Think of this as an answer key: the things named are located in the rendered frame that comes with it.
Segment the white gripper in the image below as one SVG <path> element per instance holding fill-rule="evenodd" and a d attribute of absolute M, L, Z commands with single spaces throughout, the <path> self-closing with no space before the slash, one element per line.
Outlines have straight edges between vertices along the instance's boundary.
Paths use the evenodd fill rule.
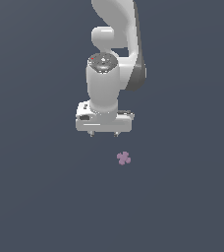
<path fill-rule="evenodd" d="M 95 132 L 113 132 L 114 137 L 119 133 L 130 132 L 135 114 L 131 110 L 100 113 L 90 109 L 89 101 L 80 102 L 76 113 L 76 129 L 87 131 L 90 137 Z"/>

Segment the small purple cross-shaped object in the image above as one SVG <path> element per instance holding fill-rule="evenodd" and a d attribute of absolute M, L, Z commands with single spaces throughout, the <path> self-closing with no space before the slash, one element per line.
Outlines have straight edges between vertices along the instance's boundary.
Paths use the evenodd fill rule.
<path fill-rule="evenodd" d="M 121 165 L 125 165 L 126 163 L 131 162 L 131 158 L 129 157 L 128 152 L 122 152 L 117 154 L 117 160 Z"/>

